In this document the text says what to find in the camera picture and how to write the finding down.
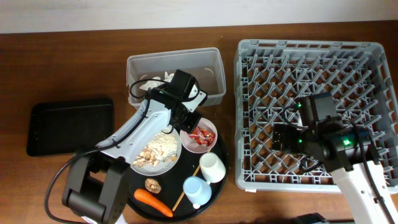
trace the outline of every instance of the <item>round black tray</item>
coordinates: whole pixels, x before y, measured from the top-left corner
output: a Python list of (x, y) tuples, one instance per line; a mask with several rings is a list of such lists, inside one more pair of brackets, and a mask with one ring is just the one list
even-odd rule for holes
[[(211, 149), (211, 152), (214, 152), (223, 161), (227, 169), (228, 153), (226, 152), (225, 145), (221, 136), (218, 136), (217, 143), (214, 148)], [(130, 183), (131, 196), (127, 200), (127, 204), (140, 216), (157, 222), (181, 222), (201, 214), (219, 196), (226, 182), (227, 175), (225, 175), (222, 181), (215, 184), (210, 184), (211, 198), (208, 203), (202, 205), (199, 209), (194, 209), (192, 203), (189, 201), (187, 196), (184, 196), (177, 209), (175, 210), (174, 216), (172, 218), (166, 217), (151, 206), (137, 201), (133, 196), (136, 189), (145, 189), (146, 178), (153, 178), (157, 180), (162, 187), (162, 190), (159, 194), (153, 195), (161, 202), (165, 203), (170, 209), (172, 209), (183, 191), (182, 185), (185, 179), (192, 176), (196, 168), (199, 166), (199, 158), (201, 157), (201, 155), (203, 154), (195, 154), (182, 147), (181, 156), (178, 159), (177, 163), (166, 173), (155, 177), (147, 177), (134, 172)], [(197, 174), (197, 177), (204, 179), (200, 170)]]

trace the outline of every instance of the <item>orange carrot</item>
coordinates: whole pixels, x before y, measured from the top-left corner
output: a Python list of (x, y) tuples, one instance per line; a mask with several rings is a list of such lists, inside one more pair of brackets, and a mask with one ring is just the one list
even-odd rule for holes
[(173, 212), (165, 205), (163, 202), (155, 198), (152, 194), (144, 189), (137, 189), (134, 192), (134, 197), (140, 201), (144, 202), (151, 207), (154, 207), (156, 210), (162, 212), (167, 217), (173, 217)]

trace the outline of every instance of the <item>pink bowl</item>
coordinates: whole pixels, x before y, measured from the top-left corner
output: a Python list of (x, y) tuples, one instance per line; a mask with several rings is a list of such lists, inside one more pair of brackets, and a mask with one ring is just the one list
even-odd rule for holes
[(206, 118), (202, 118), (199, 121), (198, 127), (203, 128), (209, 132), (215, 133), (215, 138), (214, 138), (213, 143), (211, 143), (211, 145), (209, 145), (207, 147), (204, 145), (199, 145), (195, 140), (190, 138), (188, 133), (186, 133), (185, 131), (180, 131), (180, 139), (181, 139), (182, 145), (188, 151), (193, 152), (193, 153), (204, 153), (204, 152), (209, 151), (211, 148), (213, 148), (215, 146), (215, 144), (217, 142), (218, 133), (217, 133), (216, 126), (214, 126), (214, 124), (211, 121), (207, 120)]

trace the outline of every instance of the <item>bowl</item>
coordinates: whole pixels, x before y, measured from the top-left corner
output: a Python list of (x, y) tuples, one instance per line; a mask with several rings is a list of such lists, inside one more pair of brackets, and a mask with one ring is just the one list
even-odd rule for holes
[(215, 144), (217, 142), (217, 137), (218, 137), (217, 129), (216, 129), (216, 126), (214, 126), (214, 124), (206, 118), (202, 118), (199, 121), (198, 127), (203, 128), (209, 132), (215, 133), (215, 138), (214, 138), (213, 143), (211, 143), (211, 145), (209, 145), (209, 146), (199, 145), (195, 140), (190, 138), (189, 134), (186, 133), (185, 131), (180, 131), (181, 143), (184, 146), (184, 148), (190, 152), (205, 153), (205, 152), (208, 152), (212, 147), (215, 146)]
[(181, 155), (181, 140), (178, 132), (174, 129), (172, 133), (176, 140), (177, 140), (177, 160), (172, 162), (170, 160), (167, 160), (165, 162), (160, 161), (157, 166), (150, 166), (149, 164), (145, 164), (142, 167), (139, 166), (131, 166), (131, 168), (136, 171), (137, 173), (145, 176), (156, 176), (160, 174), (164, 174), (167, 171), (169, 171), (178, 161)]

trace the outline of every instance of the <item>red food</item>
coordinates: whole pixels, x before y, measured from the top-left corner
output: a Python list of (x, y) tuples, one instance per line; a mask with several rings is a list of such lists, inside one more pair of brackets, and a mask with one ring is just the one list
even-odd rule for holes
[(203, 128), (196, 127), (192, 134), (189, 135), (190, 138), (194, 139), (197, 144), (209, 146), (213, 143), (215, 134), (211, 133)]

